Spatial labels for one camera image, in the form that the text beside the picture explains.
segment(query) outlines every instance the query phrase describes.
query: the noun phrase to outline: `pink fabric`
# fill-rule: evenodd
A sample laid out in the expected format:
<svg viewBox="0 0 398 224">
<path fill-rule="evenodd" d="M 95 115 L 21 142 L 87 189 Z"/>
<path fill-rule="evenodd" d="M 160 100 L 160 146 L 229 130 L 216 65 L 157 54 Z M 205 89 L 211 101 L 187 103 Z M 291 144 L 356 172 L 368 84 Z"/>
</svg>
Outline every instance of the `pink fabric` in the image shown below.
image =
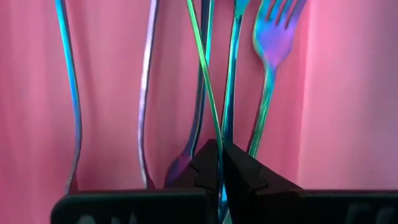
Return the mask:
<svg viewBox="0 0 398 224">
<path fill-rule="evenodd" d="M 245 148 L 264 71 L 244 18 L 235 143 Z M 195 1 L 200 10 L 200 1 Z M 149 1 L 67 1 L 83 112 L 79 187 L 142 188 L 137 106 Z M 307 188 L 398 187 L 397 1 L 309 1 L 281 65 L 259 160 Z M 219 115 L 233 4 L 217 0 L 210 62 Z M 0 223 L 48 223 L 73 154 L 73 111 L 53 0 L 0 1 Z M 198 54 L 184 1 L 160 1 L 146 149 L 156 185 L 183 149 Z M 198 147 L 215 131 L 207 106 Z"/>
</svg>

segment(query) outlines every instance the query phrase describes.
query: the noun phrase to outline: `pink curtain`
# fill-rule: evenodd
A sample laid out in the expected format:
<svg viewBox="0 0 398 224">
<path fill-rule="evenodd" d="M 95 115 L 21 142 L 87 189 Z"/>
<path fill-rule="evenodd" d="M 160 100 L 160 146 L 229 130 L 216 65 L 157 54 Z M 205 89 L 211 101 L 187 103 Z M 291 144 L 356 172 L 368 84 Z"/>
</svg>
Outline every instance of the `pink curtain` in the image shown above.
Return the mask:
<svg viewBox="0 0 398 224">
<path fill-rule="evenodd" d="M 235 143 L 246 147 L 264 71 L 244 18 Z M 200 1 L 195 1 L 200 10 Z M 149 1 L 67 1 L 83 113 L 79 187 L 142 188 L 137 116 Z M 280 66 L 259 160 L 306 188 L 398 188 L 398 28 L 393 0 L 309 0 Z M 217 0 L 210 72 L 219 115 L 232 0 Z M 53 0 L 0 1 L 0 222 L 48 223 L 63 195 L 74 125 Z M 184 1 L 160 1 L 146 126 L 163 185 L 188 139 L 198 55 Z M 206 108 L 199 146 L 215 137 Z"/>
</svg>

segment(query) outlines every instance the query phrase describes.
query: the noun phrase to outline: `fork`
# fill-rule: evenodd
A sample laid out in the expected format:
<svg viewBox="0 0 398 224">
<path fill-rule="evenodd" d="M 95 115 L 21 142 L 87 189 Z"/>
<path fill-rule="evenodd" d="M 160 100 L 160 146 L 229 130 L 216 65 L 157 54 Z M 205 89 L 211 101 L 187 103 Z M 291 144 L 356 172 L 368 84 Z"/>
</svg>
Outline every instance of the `fork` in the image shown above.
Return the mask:
<svg viewBox="0 0 398 224">
<path fill-rule="evenodd" d="M 258 10 L 252 41 L 266 74 L 256 123 L 247 149 L 252 157 L 257 157 L 274 91 L 277 67 L 292 50 L 294 31 L 306 2 L 307 0 L 263 0 Z"/>
<path fill-rule="evenodd" d="M 70 93 L 72 96 L 73 115 L 75 117 L 75 152 L 73 154 L 73 164 L 67 181 L 66 194 L 77 192 L 78 186 L 76 181 L 76 169 L 80 158 L 81 151 L 81 110 L 78 84 L 76 79 L 75 63 L 73 61 L 72 43 L 70 41 L 70 31 L 68 25 L 67 9 L 65 0 L 55 0 L 55 8 L 57 10 L 58 22 L 60 26 L 63 52 L 67 64 L 67 72 L 69 77 Z"/>
</svg>

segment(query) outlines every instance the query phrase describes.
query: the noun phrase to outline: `spoon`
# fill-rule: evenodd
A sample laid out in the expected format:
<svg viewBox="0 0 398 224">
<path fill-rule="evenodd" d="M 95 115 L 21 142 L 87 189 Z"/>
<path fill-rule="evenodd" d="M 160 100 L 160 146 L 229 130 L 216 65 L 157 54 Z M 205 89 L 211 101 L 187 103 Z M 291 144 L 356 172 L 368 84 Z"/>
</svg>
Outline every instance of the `spoon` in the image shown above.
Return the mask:
<svg viewBox="0 0 398 224">
<path fill-rule="evenodd" d="M 201 2 L 201 36 L 203 37 L 203 44 L 206 46 L 206 63 L 210 61 L 211 50 L 211 32 L 213 28 L 213 15 L 214 15 L 214 1 L 215 0 L 202 0 Z M 198 71 L 198 87 L 197 98 L 195 100 L 195 113 L 193 115 L 192 128 L 190 136 L 184 150 L 178 155 L 177 158 L 171 163 L 165 178 L 165 187 L 170 186 L 172 181 L 180 175 L 184 168 L 191 161 L 195 155 L 195 149 L 198 144 L 198 139 L 203 120 L 203 109 L 205 106 L 205 87 L 203 82 L 203 72 L 201 68 Z"/>
<path fill-rule="evenodd" d="M 76 181 L 76 168 L 80 158 L 81 151 L 81 110 L 79 101 L 79 91 L 76 79 L 75 63 L 73 61 L 72 44 L 70 42 L 70 31 L 68 26 L 67 9 L 65 7 L 64 0 L 55 0 L 55 7 L 58 15 L 58 22 L 60 25 L 60 32 L 62 38 L 63 52 L 65 54 L 65 60 L 67 64 L 67 72 L 69 77 L 70 93 L 72 96 L 73 103 L 73 115 L 75 117 L 75 152 L 73 155 L 72 170 L 67 181 L 66 194 L 70 194 L 78 191 Z"/>
<path fill-rule="evenodd" d="M 146 37 L 145 50 L 144 50 L 144 64 L 142 66 L 141 88 L 139 92 L 138 156 L 141 167 L 142 181 L 144 182 L 144 186 L 147 189 L 155 188 L 155 184 L 149 175 L 147 162 L 145 160 L 144 128 L 145 128 L 145 114 L 147 107 L 150 60 L 152 58 L 152 46 L 154 45 L 154 32 L 155 32 L 155 25 L 157 19 L 158 3 L 159 3 L 158 0 L 150 1 L 147 37 Z"/>
<path fill-rule="evenodd" d="M 293 46 L 294 30 L 307 0 L 263 0 L 253 30 L 253 45 L 265 68 L 264 88 L 248 153 L 257 157 L 278 65 Z"/>
</svg>

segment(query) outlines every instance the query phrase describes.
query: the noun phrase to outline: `metal utensil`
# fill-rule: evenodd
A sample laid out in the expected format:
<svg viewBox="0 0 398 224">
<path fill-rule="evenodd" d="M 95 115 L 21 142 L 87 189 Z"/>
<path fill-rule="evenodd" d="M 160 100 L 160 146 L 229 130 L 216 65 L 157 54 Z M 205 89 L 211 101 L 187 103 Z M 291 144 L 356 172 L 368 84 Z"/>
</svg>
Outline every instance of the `metal utensil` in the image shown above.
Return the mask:
<svg viewBox="0 0 398 224">
<path fill-rule="evenodd" d="M 211 34 L 213 28 L 213 14 L 214 14 L 214 1 L 215 0 L 202 0 L 201 1 L 201 36 L 203 44 L 206 46 L 206 63 L 210 62 L 210 51 L 211 51 Z M 195 113 L 193 115 L 193 122 L 191 132 L 187 145 L 184 150 L 178 155 L 177 158 L 171 163 L 165 178 L 165 187 L 168 187 L 172 181 L 178 177 L 181 171 L 191 161 L 191 158 L 195 155 L 195 149 L 198 144 L 198 138 L 200 135 L 201 124 L 203 120 L 203 110 L 205 107 L 205 86 L 203 82 L 203 72 L 201 68 L 198 71 L 198 87 L 197 97 L 195 100 Z"/>
<path fill-rule="evenodd" d="M 290 53 L 294 30 L 307 0 L 263 0 L 256 17 L 253 45 L 266 71 L 261 103 L 248 153 L 256 157 L 275 85 L 278 65 Z"/>
<path fill-rule="evenodd" d="M 144 63 L 142 65 L 141 87 L 139 92 L 139 112 L 138 112 L 138 156 L 141 167 L 142 181 L 147 189 L 154 189 L 155 184 L 152 181 L 147 162 L 145 160 L 144 150 L 144 128 L 145 114 L 147 107 L 147 94 L 149 83 L 150 60 L 152 58 L 152 46 L 154 45 L 154 32 L 157 19 L 157 6 L 159 0 L 151 0 L 149 8 L 149 20 L 147 27 L 147 37 L 144 50 Z"/>
<path fill-rule="evenodd" d="M 195 36 L 195 42 L 197 44 L 197 49 L 199 53 L 200 59 L 200 66 L 203 72 L 203 78 L 205 80 L 205 86 L 207 89 L 207 94 L 209 98 L 210 108 L 211 108 L 211 115 L 213 117 L 214 126 L 216 129 L 216 137 L 217 137 L 217 145 L 218 145 L 218 177 L 219 177 L 219 204 L 221 203 L 221 195 L 222 195 L 222 188 L 224 182 L 224 172 L 223 172 L 223 143 L 222 143 L 222 136 L 220 126 L 218 124 L 218 116 L 217 116 L 217 109 L 215 105 L 213 89 L 211 88 L 211 81 L 208 71 L 208 66 L 206 62 L 205 52 L 203 50 L 203 43 L 201 41 L 201 34 L 199 30 L 197 15 L 195 13 L 195 6 L 193 5 L 192 0 L 187 0 L 187 7 L 188 12 L 191 20 L 191 25 L 193 29 L 193 34 Z"/>
<path fill-rule="evenodd" d="M 80 151 L 81 151 L 81 137 L 82 137 L 81 111 L 80 111 L 79 91 L 76 79 L 75 63 L 73 61 L 72 44 L 70 42 L 70 31 L 68 26 L 68 16 L 67 16 L 67 9 L 65 6 L 65 1 L 55 0 L 55 7 L 57 9 L 63 51 L 67 63 L 70 93 L 72 96 L 72 103 L 73 103 L 73 115 L 75 117 L 75 152 L 73 155 L 72 170 L 70 171 L 70 175 L 67 181 L 66 194 L 68 195 L 72 192 L 77 192 L 78 190 L 77 181 L 76 181 L 76 168 L 79 162 Z"/>
<path fill-rule="evenodd" d="M 229 42 L 228 72 L 224 96 L 223 120 L 221 124 L 223 139 L 231 142 L 233 141 L 234 129 L 236 58 L 238 57 L 239 36 L 241 33 L 243 15 L 249 2 L 250 0 L 234 0 L 234 18 Z"/>
</svg>

